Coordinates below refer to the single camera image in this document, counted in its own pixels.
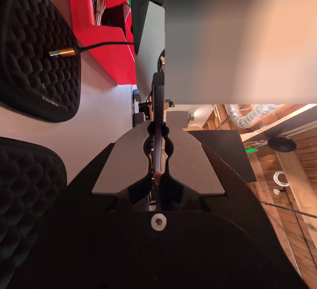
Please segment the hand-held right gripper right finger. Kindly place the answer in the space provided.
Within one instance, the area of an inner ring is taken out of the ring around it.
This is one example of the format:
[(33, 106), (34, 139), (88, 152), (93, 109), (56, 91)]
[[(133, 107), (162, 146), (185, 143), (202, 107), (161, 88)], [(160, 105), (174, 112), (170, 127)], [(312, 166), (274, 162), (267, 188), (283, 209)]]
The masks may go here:
[(165, 151), (168, 156), (161, 177), (163, 198), (200, 198), (224, 196), (225, 190), (202, 144), (183, 129), (166, 128)]

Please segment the wooden beam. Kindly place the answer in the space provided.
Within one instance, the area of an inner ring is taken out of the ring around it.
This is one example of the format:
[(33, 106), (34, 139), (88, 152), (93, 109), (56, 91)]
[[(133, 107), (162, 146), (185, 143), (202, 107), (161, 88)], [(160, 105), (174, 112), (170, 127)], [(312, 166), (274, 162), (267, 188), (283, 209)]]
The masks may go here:
[(296, 153), (276, 152), (301, 212), (317, 216), (317, 197)]

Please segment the black round disc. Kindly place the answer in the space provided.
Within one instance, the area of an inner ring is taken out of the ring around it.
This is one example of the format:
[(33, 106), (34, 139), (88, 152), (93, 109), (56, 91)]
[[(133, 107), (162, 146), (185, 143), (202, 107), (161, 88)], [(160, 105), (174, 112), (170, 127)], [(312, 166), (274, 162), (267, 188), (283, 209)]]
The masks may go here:
[(297, 149), (293, 140), (283, 137), (272, 137), (267, 141), (267, 145), (274, 151), (283, 153), (293, 152)]

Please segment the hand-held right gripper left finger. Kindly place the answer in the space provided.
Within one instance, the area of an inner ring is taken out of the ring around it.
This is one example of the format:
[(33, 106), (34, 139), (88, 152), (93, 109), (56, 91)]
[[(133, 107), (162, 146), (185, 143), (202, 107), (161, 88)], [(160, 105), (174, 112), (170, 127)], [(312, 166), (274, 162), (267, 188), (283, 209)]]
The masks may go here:
[(149, 137), (150, 123), (144, 121), (116, 141), (92, 189), (93, 194), (118, 195), (146, 177), (149, 161), (144, 144)]

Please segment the black flat panel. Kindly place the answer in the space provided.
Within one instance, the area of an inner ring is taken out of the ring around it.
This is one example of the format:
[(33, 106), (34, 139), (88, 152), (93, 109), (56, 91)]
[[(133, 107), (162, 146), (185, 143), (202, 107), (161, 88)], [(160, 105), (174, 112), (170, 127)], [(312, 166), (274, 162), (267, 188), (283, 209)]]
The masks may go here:
[(256, 182), (256, 176), (237, 130), (195, 130), (188, 133), (214, 151), (245, 183)]

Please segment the black usb-c cable gold plug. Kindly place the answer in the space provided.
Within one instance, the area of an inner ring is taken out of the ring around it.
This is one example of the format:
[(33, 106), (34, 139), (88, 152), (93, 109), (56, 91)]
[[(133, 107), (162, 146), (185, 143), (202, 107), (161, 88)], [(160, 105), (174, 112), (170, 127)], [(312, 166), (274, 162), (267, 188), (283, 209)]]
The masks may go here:
[(86, 47), (69, 47), (69, 48), (64, 48), (64, 49), (58, 49), (58, 50), (54, 50), (54, 51), (50, 51), (48, 53), (48, 55), (50, 57), (71, 57), (71, 56), (75, 56), (75, 55), (80, 55), (85, 51), (89, 51), (91, 49), (96, 49), (99, 47), (103, 47), (103, 46), (113, 46), (113, 45), (117, 45), (117, 46), (134, 46), (133, 42), (102, 42), (102, 43), (98, 43), (98, 44), (94, 44), (94, 45), (90, 45), (90, 46), (86, 46)]

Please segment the silver ventilation duct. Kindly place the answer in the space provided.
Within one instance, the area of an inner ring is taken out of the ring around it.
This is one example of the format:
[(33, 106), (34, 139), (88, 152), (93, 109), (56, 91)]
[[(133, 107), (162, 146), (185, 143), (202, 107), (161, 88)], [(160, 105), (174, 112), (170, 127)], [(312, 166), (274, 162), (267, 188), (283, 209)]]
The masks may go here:
[(247, 129), (263, 120), (265, 117), (275, 112), (283, 105), (284, 104), (259, 104), (246, 116), (241, 114), (237, 104), (225, 104), (225, 107), (233, 123), (239, 128)]

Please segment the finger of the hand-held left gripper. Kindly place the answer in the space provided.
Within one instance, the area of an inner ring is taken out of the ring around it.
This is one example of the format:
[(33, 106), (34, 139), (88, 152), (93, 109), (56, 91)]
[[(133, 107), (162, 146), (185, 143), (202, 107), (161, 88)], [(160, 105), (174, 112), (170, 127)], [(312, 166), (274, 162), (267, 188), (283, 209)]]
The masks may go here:
[(140, 47), (135, 56), (136, 85), (140, 97), (149, 97), (160, 54), (165, 49), (165, 9), (149, 2)]

